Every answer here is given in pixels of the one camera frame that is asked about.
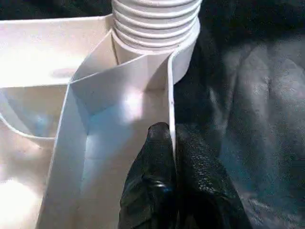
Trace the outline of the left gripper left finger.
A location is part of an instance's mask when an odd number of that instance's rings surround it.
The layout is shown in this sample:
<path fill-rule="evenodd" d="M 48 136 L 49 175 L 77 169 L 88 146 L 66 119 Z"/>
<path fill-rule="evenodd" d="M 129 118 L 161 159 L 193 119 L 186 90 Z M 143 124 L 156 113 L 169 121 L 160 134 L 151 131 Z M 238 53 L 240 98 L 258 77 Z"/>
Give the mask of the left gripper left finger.
<path fill-rule="evenodd" d="M 165 122 L 149 127 L 127 174 L 120 200 L 119 228 L 176 227 L 176 170 L 172 139 Z"/>

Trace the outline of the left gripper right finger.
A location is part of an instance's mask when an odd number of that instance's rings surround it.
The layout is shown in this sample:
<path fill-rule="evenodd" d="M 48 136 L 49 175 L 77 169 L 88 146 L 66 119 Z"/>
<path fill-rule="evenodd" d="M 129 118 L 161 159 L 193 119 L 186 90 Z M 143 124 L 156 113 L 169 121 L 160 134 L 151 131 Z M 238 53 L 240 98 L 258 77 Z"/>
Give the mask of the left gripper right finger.
<path fill-rule="evenodd" d="M 176 126 L 182 229 L 249 229 L 226 169 L 194 125 Z"/>

